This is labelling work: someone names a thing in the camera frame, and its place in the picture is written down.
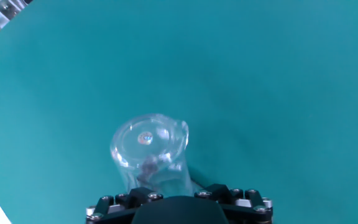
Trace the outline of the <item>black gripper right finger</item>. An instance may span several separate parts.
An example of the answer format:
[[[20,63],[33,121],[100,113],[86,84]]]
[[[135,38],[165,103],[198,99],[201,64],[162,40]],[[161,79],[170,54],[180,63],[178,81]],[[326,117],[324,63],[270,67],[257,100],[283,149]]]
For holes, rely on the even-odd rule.
[[[255,189],[230,189],[224,184],[212,184],[196,190],[195,198],[214,202],[228,223],[272,224],[273,205]]]

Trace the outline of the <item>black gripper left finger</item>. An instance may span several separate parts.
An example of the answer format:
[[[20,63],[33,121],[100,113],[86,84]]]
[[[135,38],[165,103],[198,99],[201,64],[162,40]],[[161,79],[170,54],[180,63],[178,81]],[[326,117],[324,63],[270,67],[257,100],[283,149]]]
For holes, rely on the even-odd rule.
[[[131,224],[138,209],[150,202],[162,200],[163,195],[146,187],[129,193],[106,195],[96,205],[86,209],[86,224]]]

